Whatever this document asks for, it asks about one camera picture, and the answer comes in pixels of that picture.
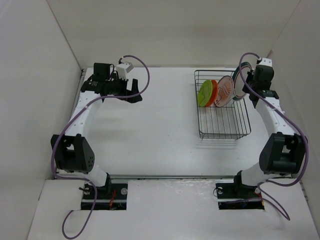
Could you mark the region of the white plate teal rim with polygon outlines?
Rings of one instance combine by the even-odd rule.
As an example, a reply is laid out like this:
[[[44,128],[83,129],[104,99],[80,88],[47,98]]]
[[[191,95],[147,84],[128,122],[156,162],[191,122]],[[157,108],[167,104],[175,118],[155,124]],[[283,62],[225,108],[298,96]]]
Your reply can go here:
[[[241,77],[241,73],[244,77],[244,79],[247,79],[248,72],[252,70],[252,66],[249,62],[245,61],[242,62],[240,66],[238,66],[234,74],[232,76],[233,83],[234,83],[234,97],[232,98],[234,101],[240,101],[242,100],[245,96],[246,93],[243,91],[243,87],[245,86],[244,81]]]

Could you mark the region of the white plate orange sunburst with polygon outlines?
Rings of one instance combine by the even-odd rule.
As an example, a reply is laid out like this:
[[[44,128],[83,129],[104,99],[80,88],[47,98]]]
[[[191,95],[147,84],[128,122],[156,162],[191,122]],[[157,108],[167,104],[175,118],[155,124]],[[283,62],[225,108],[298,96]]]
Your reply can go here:
[[[223,76],[217,83],[218,92],[217,97],[214,100],[214,105],[217,108],[224,107],[233,97],[234,93],[234,81],[231,76]]]

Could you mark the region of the orange plastic plate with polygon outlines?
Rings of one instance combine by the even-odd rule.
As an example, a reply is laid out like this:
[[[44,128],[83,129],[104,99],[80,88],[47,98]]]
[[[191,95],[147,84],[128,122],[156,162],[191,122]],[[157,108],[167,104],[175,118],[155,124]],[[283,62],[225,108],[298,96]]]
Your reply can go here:
[[[211,94],[205,106],[210,107],[215,102],[217,95],[218,95],[218,82],[213,79],[211,80]]]

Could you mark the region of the green plastic plate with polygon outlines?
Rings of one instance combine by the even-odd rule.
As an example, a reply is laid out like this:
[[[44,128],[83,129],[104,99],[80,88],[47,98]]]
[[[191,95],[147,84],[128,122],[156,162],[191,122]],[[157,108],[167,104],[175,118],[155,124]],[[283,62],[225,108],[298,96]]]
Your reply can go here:
[[[200,87],[197,95],[199,107],[208,107],[213,103],[213,83],[211,80],[206,80]]]

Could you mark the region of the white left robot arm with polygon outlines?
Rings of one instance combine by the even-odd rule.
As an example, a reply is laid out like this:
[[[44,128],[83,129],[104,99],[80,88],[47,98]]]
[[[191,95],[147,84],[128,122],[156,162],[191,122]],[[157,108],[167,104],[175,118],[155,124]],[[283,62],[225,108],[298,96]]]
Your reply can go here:
[[[54,134],[51,169],[62,170],[76,179],[86,179],[95,185],[94,192],[102,199],[111,195],[109,175],[95,163],[95,154],[87,141],[90,126],[106,97],[114,96],[129,103],[142,101],[138,80],[133,79],[128,89],[128,73],[133,70],[130,62],[118,65],[95,63],[92,75],[83,81],[79,98],[66,129]]]

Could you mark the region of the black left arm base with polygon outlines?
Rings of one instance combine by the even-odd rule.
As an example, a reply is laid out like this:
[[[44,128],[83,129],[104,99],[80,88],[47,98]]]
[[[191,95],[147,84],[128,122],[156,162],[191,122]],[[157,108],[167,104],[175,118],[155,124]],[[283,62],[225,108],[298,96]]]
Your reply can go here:
[[[87,182],[84,187],[79,188],[82,191],[81,210],[90,210],[94,203],[95,191],[92,185]],[[105,186],[97,187],[97,198],[94,210],[104,211],[124,211],[127,209],[128,182],[124,180],[112,180],[107,178]]]

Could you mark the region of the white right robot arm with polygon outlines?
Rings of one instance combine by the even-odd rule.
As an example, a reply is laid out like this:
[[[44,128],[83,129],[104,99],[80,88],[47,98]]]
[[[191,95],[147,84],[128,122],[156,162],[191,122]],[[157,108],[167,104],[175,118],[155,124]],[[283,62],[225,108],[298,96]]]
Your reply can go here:
[[[231,191],[243,197],[250,188],[279,176],[302,173],[308,161],[308,141],[302,131],[289,120],[280,106],[276,91],[270,86],[274,77],[272,60],[262,58],[243,80],[243,92],[249,95],[254,109],[260,114],[268,133],[258,163],[241,170],[234,177]]]

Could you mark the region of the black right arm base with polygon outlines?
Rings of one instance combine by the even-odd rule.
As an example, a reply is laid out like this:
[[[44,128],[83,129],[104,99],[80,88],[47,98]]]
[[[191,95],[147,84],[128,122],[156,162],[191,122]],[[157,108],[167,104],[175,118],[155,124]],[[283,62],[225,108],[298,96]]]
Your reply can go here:
[[[215,181],[213,195],[219,210],[264,210],[262,195],[256,186],[243,185],[240,174]]]

